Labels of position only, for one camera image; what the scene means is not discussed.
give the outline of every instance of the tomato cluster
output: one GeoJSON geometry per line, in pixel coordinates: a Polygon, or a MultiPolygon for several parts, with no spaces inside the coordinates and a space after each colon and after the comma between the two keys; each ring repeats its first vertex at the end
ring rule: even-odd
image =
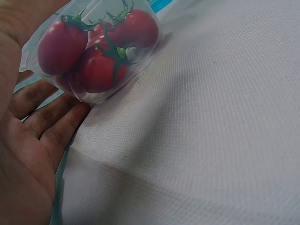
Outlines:
{"type": "Polygon", "coordinates": [[[152,46],[158,39],[154,18],[129,8],[117,16],[107,12],[110,22],[87,25],[79,15],[63,15],[45,35],[38,47],[41,69],[65,91],[100,93],[122,81],[129,65],[126,50],[152,46]]]}

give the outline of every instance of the blue object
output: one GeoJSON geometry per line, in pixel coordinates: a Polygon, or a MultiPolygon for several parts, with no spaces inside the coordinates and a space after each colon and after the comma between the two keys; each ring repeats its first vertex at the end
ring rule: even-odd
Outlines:
{"type": "Polygon", "coordinates": [[[152,7],[153,11],[157,13],[163,9],[166,5],[172,2],[172,0],[147,0],[147,2],[152,7]]]}

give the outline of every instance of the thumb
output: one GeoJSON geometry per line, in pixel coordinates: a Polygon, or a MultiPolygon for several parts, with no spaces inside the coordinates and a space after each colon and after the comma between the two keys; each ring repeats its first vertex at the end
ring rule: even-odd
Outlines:
{"type": "Polygon", "coordinates": [[[0,0],[0,26],[22,48],[35,30],[70,0],[0,0]]]}

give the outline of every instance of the finger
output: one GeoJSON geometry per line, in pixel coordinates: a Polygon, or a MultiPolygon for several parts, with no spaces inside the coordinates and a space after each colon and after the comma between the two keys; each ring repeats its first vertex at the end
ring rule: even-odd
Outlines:
{"type": "Polygon", "coordinates": [[[87,104],[78,103],[40,138],[48,150],[55,170],[60,164],[65,148],[89,111],[90,107],[87,104]]]}
{"type": "Polygon", "coordinates": [[[24,125],[38,139],[45,130],[60,120],[79,100],[69,94],[63,94],[50,104],[35,111],[25,121],[24,125]]]}
{"type": "Polygon", "coordinates": [[[33,75],[33,72],[30,70],[26,70],[24,72],[19,73],[18,78],[17,78],[17,84],[21,83],[22,81],[25,81],[28,77],[30,77],[32,75],[33,75]]]}
{"type": "Polygon", "coordinates": [[[13,94],[9,104],[10,112],[19,120],[38,108],[57,88],[45,80],[39,80],[13,94]]]}
{"type": "Polygon", "coordinates": [[[1,0],[0,27],[22,47],[47,18],[69,0],[1,0]]]}

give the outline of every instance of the white tablecloth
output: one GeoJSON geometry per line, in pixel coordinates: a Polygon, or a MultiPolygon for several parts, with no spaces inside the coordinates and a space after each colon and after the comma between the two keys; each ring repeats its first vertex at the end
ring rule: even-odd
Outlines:
{"type": "Polygon", "coordinates": [[[299,225],[300,1],[181,0],[163,23],[78,131],[59,223],[299,225]]]}

